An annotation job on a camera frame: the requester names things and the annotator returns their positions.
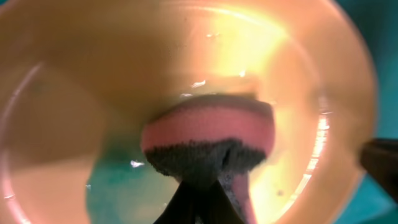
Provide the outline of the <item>yellow plate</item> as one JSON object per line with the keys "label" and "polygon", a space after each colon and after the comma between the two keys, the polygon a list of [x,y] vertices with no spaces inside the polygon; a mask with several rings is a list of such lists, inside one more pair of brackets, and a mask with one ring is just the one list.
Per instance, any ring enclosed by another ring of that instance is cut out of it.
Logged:
{"label": "yellow plate", "polygon": [[272,105],[249,223],[332,223],[376,122],[368,51],[334,1],[8,1],[1,222],[152,223],[177,188],[145,122],[198,95]]}

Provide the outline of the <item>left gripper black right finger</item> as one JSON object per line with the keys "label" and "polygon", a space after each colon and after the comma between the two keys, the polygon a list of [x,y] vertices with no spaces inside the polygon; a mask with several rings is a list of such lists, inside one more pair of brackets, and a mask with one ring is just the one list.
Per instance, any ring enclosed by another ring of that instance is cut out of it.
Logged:
{"label": "left gripper black right finger", "polygon": [[198,215],[203,224],[244,224],[218,180],[200,192]]}

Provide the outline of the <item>brown sponge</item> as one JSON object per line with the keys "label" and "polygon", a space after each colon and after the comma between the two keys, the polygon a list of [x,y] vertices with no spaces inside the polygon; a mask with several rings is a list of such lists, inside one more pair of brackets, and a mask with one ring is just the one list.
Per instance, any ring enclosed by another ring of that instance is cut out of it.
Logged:
{"label": "brown sponge", "polygon": [[217,180],[244,223],[256,223],[249,173],[264,162],[275,142],[268,103],[233,95],[190,98],[148,122],[141,149],[160,174],[200,192]]}

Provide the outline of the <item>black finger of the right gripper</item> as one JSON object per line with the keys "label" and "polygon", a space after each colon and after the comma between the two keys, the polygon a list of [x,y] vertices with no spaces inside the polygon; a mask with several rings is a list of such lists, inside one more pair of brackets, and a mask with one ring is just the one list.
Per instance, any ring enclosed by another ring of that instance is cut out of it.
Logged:
{"label": "black finger of the right gripper", "polygon": [[397,139],[372,139],[363,144],[359,163],[397,202]]}

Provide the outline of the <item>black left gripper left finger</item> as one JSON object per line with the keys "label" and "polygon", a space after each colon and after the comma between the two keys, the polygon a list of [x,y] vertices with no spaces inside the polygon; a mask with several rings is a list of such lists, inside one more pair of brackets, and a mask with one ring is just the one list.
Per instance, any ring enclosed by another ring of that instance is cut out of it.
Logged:
{"label": "black left gripper left finger", "polygon": [[197,191],[181,182],[174,196],[154,224],[195,224]]}

